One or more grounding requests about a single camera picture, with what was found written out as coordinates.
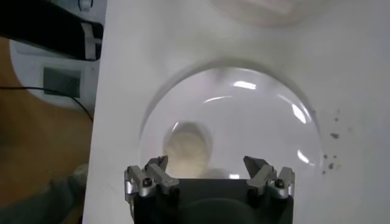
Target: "gray cloth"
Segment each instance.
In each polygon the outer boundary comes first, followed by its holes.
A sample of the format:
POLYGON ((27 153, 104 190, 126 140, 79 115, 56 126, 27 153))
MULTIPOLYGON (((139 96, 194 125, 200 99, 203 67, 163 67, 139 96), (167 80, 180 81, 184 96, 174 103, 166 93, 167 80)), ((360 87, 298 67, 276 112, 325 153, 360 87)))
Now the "gray cloth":
POLYGON ((59 224, 84 197, 74 177, 51 181, 46 191, 0 209, 1 224, 59 224))

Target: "white surface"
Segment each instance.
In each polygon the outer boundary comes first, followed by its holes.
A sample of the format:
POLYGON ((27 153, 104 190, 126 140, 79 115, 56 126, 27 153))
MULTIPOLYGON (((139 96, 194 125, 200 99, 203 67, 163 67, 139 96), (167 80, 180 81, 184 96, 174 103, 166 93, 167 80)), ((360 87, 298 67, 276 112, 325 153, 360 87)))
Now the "white surface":
POLYGON ((389 223, 390 1, 332 1, 283 29, 240 26, 205 2, 108 2, 83 222, 131 223, 123 170, 138 163, 146 108, 164 82, 239 57, 295 84, 316 110, 328 159, 307 210, 315 223, 389 223))
MULTIPOLYGON (((180 131, 186 122, 204 129, 202 136, 209 139, 211 156, 204 175, 250 179, 244 156, 265 159, 277 171, 290 167, 296 173, 296 223, 311 218, 306 210, 315 206, 312 196, 322 172, 321 144, 308 109, 285 85, 242 68, 208 69, 186 78, 162 96, 149 115, 140 139, 140 163, 162 156, 171 132, 180 131)), ((173 174, 169 163, 177 162, 168 162, 168 174, 173 174)), ((202 165, 191 160, 185 164, 177 169, 192 173, 189 166, 202 165)))

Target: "black object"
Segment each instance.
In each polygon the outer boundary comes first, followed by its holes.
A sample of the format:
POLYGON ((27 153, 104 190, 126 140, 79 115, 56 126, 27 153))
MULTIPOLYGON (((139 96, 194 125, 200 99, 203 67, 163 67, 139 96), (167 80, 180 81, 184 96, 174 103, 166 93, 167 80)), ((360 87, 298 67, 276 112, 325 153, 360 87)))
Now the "black object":
POLYGON ((84 112, 87 114, 87 116, 90 118, 90 120, 93 122, 93 118, 92 118, 92 115, 90 114, 90 112, 85 108, 85 106, 83 106, 76 98, 72 97, 72 96, 69 96, 67 95, 66 93, 62 93, 62 92, 59 92, 57 90, 53 90, 53 89, 47 89, 47 88, 40 88, 40 87, 33 87, 33 86, 0 86, 0 90, 22 90, 22 89, 37 89, 37 90, 42 90, 42 91, 48 91, 48 92, 52 92, 52 93, 55 93, 56 95, 59 95, 59 96, 66 96, 66 97, 69 97, 70 99, 72 99, 73 101, 75 101, 75 103, 77 103, 83 110, 84 112))
POLYGON ((0 36, 77 60, 98 60, 101 43, 94 44, 95 59, 88 58, 82 23, 90 24, 93 37, 102 40, 102 24, 86 21, 48 1, 9 0, 0 3, 0 36))
POLYGON ((292 224, 294 200, 248 194, 246 180, 179 179, 176 200, 157 188, 152 197, 136 195, 136 224, 292 224))

